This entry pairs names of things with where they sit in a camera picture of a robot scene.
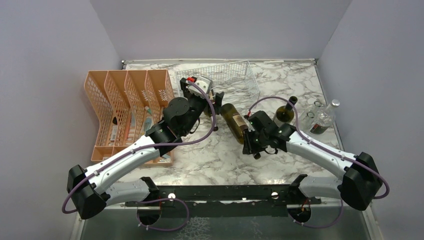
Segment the clear bottle silver cap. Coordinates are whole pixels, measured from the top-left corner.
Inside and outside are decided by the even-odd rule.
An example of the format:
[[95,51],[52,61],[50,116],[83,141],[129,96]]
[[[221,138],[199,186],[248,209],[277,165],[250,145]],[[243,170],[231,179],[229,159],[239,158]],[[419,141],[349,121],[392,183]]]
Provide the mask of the clear bottle silver cap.
[[325,108],[320,108],[316,112],[309,132],[314,135],[321,135],[330,128],[336,118],[335,110],[340,106],[340,104],[339,100],[333,99]]

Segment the green wine bottle white label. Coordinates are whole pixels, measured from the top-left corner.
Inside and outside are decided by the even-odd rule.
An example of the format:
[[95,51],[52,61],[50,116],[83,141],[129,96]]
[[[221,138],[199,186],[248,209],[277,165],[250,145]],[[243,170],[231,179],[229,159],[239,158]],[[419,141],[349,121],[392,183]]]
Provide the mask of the green wine bottle white label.
[[235,106],[231,103],[226,103],[221,106],[220,113],[221,116],[224,118],[227,126],[229,127],[231,133],[235,137],[236,141],[239,144],[244,145],[244,133],[248,132],[249,127],[244,121],[243,117],[237,111]]

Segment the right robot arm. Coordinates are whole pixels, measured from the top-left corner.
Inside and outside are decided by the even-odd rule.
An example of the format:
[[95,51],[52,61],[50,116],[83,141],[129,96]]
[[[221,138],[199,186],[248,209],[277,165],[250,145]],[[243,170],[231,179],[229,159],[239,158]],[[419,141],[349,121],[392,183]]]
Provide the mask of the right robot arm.
[[243,153],[260,157],[267,148],[298,155],[329,171],[332,177],[302,178],[299,184],[288,190],[289,199],[300,204],[308,197],[341,199],[350,207],[364,211],[383,185],[378,178],[378,168],[371,155],[359,155],[330,147],[309,136],[295,126],[281,126],[264,112],[247,117],[252,130],[244,131]]

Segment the dark green wine bottle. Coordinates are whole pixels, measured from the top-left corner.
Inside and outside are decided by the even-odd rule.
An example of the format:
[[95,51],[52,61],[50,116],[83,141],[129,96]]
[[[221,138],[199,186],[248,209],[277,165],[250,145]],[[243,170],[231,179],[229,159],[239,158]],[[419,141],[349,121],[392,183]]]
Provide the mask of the dark green wine bottle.
[[280,106],[274,114],[273,121],[275,124],[280,127],[283,124],[289,124],[295,117],[295,112],[293,107],[287,103],[284,106]]

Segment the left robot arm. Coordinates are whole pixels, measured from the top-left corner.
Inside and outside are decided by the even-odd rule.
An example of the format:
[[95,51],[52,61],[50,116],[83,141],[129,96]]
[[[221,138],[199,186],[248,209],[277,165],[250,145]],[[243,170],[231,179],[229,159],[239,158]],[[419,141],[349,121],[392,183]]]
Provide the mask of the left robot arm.
[[164,108],[162,119],[123,151],[87,168],[79,164],[73,166],[68,171],[68,195],[62,212],[76,212],[81,219],[87,220],[114,204],[141,201],[149,206],[155,203],[158,189],[149,177],[127,183],[118,180],[177,146],[186,145],[182,138],[191,134],[205,109],[211,111],[210,118],[215,124],[223,97],[224,93],[219,92],[210,100],[207,93],[189,90],[183,97],[172,99]]

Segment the green wine bottle brown label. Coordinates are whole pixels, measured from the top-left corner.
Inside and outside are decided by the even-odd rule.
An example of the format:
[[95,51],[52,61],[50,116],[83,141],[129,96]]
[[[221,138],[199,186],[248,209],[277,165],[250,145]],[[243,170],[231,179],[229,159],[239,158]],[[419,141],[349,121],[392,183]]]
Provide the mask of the green wine bottle brown label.
[[208,117],[209,119],[212,118],[212,112],[211,112],[211,108],[209,106],[209,104],[207,103],[205,106],[205,109],[203,110],[203,113],[206,117]]

